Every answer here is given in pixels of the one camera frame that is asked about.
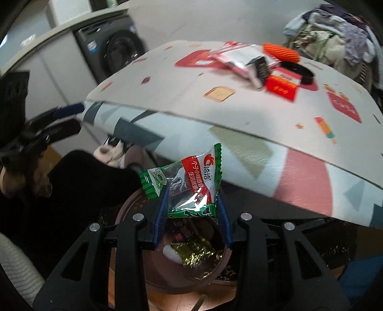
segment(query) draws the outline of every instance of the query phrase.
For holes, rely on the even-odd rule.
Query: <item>blue fabric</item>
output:
[[[383,256],[349,263],[339,283],[352,304],[364,295],[382,266]]]

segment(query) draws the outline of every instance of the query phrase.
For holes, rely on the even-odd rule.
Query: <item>metal bolt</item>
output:
[[[144,220],[145,216],[141,213],[137,213],[137,214],[134,214],[132,218],[134,221],[141,221],[141,220]]]
[[[285,223],[284,227],[286,230],[293,231],[295,229],[295,226],[293,223]]]
[[[99,231],[101,228],[100,224],[98,223],[93,223],[89,226],[89,230],[90,231],[93,231],[93,232],[96,232],[96,231]]]
[[[249,220],[251,220],[253,218],[253,215],[251,215],[250,213],[242,213],[241,214],[241,218],[243,220],[249,221]]]

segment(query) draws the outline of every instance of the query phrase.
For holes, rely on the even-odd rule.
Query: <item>transparent plastic wrapper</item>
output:
[[[140,179],[149,199],[158,198],[168,185],[168,218],[215,217],[221,175],[221,144],[215,144],[202,155],[149,169]]]
[[[255,44],[227,43],[219,49],[211,50],[210,56],[247,79],[249,78],[248,65],[254,59],[264,57],[270,70],[280,63],[277,58],[265,53]]]

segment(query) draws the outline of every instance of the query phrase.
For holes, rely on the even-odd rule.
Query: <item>pile of clothes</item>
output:
[[[383,49],[370,26],[342,7],[322,4],[284,28],[286,47],[329,65],[371,92],[383,89]]]

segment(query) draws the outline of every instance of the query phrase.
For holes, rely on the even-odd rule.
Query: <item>popsicle print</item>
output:
[[[336,144],[335,135],[322,117],[316,117],[314,120],[317,122],[318,126],[321,128],[322,132],[332,140],[333,144]]]

